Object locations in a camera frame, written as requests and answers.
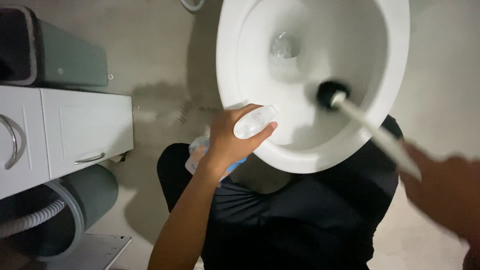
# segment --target black pants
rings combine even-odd
[[[402,136],[394,118],[388,116],[383,126]],[[173,144],[158,160],[169,211],[192,177],[185,169],[188,157],[187,144]],[[293,175],[271,194],[251,191],[227,177],[210,210],[202,251],[205,268],[278,269],[289,263],[309,269],[367,268],[373,233],[397,184],[395,164],[370,141],[328,170]]]

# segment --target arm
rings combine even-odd
[[[433,161],[415,146],[405,149],[418,164],[422,182],[400,172],[410,201],[432,220],[465,239],[466,270],[480,269],[480,161],[451,157]]]
[[[211,126],[210,147],[160,232],[148,263],[149,270],[191,270],[202,252],[215,188],[230,164],[257,149],[275,130],[268,125],[245,140],[233,135],[233,126],[246,113],[261,106],[249,104],[226,110]]]

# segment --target white toilet bowl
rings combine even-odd
[[[286,57],[272,53],[281,33],[294,51]],[[348,83],[350,99],[380,126],[402,82],[409,36],[408,0],[224,0],[216,49],[223,107],[275,105],[278,128],[255,154],[287,172],[328,169],[371,135],[322,110],[317,86]]]

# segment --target hand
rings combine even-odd
[[[225,110],[212,122],[210,128],[210,147],[204,158],[216,164],[222,169],[227,169],[232,163],[244,159],[250,155],[260,144],[270,137],[278,126],[277,122],[271,122],[257,135],[248,139],[238,139],[233,134],[233,127],[245,114],[261,105],[248,104],[238,110]]]
[[[480,245],[480,160],[450,157],[433,161],[415,146],[404,143],[422,174],[419,183],[400,172],[407,197],[421,211],[445,228]]]

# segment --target gray hose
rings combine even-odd
[[[62,199],[56,199],[38,212],[0,224],[0,239],[38,226],[53,218],[64,208],[65,202]]]

